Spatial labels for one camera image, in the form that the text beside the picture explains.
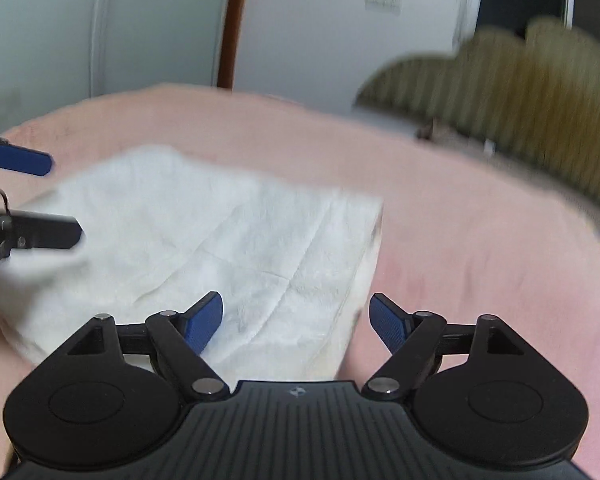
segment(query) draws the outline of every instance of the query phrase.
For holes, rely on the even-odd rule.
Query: striped cushion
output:
[[[374,75],[361,104],[438,118],[600,204],[600,44],[554,18],[526,42],[484,28],[454,59],[412,57]]]

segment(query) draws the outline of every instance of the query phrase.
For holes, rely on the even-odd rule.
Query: white door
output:
[[[226,0],[109,0],[94,94],[213,85]]]
[[[0,131],[89,97],[94,0],[0,0]]]

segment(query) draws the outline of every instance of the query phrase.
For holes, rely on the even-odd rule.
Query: ribbed black plate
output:
[[[25,463],[10,480],[585,480],[563,462],[502,472],[448,457],[400,405],[352,383],[244,382],[229,400],[198,404],[161,448],[115,469],[53,471]]]

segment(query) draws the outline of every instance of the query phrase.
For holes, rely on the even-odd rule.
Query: pink bed sheet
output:
[[[271,98],[160,86],[83,102],[7,133],[52,152],[38,179],[0,171],[14,204],[132,146],[181,152],[292,182],[384,198],[372,291],[405,310],[505,319],[583,391],[590,423],[575,461],[600,479],[600,244],[563,202],[460,156]],[[388,357],[365,313],[340,376],[362,383]],[[0,338],[0,411],[29,369]],[[0,423],[0,472],[7,439]]]

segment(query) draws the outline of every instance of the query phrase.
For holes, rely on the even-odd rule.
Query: white towel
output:
[[[381,201],[291,186],[143,146],[23,206],[75,216],[80,244],[13,251],[0,264],[0,322],[42,361],[91,316],[143,322],[220,292],[203,358],[240,379],[329,380],[368,296]]]

